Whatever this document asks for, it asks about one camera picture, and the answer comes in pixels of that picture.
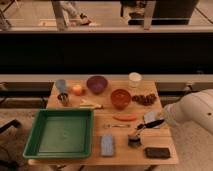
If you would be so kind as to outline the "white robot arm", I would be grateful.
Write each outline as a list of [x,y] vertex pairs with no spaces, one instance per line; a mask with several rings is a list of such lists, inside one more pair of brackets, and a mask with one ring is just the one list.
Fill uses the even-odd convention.
[[190,93],[166,105],[162,115],[170,126],[194,121],[213,135],[213,89]]

